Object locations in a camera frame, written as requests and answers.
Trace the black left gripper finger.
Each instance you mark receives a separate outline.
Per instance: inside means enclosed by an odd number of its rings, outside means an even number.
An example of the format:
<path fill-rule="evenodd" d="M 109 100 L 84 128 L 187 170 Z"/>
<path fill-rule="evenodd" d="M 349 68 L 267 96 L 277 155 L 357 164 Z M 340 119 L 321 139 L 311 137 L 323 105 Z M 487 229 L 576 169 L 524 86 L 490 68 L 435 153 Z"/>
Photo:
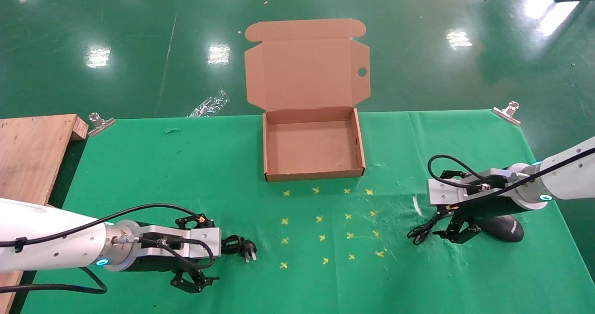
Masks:
<path fill-rule="evenodd" d="M 205 276 L 203 270 L 191 270 L 191 272 L 185 272 L 184 270 L 173 270 L 174 277 L 170 281 L 170 284 L 181 291 L 189 294 L 200 293 L 207 286 L 219 280 L 219 276 Z"/>
<path fill-rule="evenodd" d="M 215 227 L 214 221 L 208 219 L 204 214 L 181 217 L 176 219 L 176 225 L 179 229 L 210 229 Z"/>

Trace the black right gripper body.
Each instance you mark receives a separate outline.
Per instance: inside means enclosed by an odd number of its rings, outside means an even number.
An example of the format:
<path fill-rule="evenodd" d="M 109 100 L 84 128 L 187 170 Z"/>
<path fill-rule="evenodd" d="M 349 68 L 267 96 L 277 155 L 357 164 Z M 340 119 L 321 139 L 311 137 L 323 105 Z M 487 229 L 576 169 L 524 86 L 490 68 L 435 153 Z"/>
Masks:
<path fill-rule="evenodd" d="M 489 218 L 527 211 L 529 209 L 519 206 L 512 198 L 487 198 L 479 202 L 459 206 L 453 211 L 453 216 L 462 219 Z"/>

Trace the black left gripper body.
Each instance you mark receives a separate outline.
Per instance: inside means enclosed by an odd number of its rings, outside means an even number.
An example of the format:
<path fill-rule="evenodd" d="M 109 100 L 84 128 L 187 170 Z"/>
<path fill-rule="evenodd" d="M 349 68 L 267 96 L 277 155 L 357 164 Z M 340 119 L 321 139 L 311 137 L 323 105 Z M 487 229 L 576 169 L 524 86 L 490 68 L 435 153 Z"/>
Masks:
<path fill-rule="evenodd" d="M 122 272 L 172 272 L 187 268 L 187 264 L 174 257 L 138 257 Z"/>

